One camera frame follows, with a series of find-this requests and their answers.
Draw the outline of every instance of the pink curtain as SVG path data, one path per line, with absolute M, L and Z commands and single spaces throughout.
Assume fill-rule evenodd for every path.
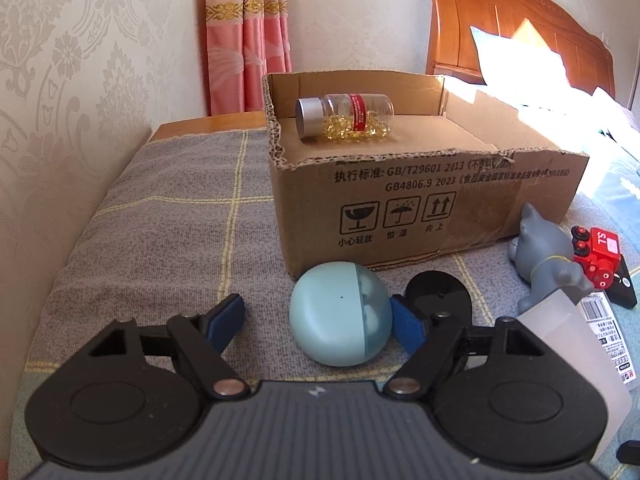
M 287 0 L 207 0 L 211 113 L 262 110 L 262 76 L 290 72 Z

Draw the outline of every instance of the cardboard box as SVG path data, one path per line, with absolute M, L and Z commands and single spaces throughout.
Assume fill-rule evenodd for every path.
M 301 97 L 382 93 L 384 139 L 300 140 Z M 531 202 L 560 222 L 587 165 L 458 80 L 384 71 L 269 74 L 264 94 L 282 253 L 300 277 L 324 262 L 415 262 L 518 233 Z

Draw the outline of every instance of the metal rivet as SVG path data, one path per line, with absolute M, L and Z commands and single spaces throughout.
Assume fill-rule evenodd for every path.
M 413 395 L 420 390 L 420 383 L 411 377 L 396 377 L 389 381 L 388 386 L 398 395 Z
M 234 396 L 244 392 L 245 384 L 240 379 L 222 379 L 213 385 L 219 395 Z

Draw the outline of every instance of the barcode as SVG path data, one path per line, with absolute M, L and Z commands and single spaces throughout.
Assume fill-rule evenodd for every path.
M 607 311 L 604 305 L 600 302 L 600 298 L 597 296 L 587 296 L 586 298 L 582 298 L 582 301 L 580 303 L 582 305 L 582 310 L 584 311 L 584 315 L 587 318 L 587 321 L 600 319 L 601 317 L 605 317 L 607 315 Z

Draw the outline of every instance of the silver bottle cap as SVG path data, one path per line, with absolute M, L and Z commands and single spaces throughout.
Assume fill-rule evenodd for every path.
M 296 102 L 296 128 L 303 137 L 320 137 L 324 131 L 324 110 L 318 97 L 298 99 Z

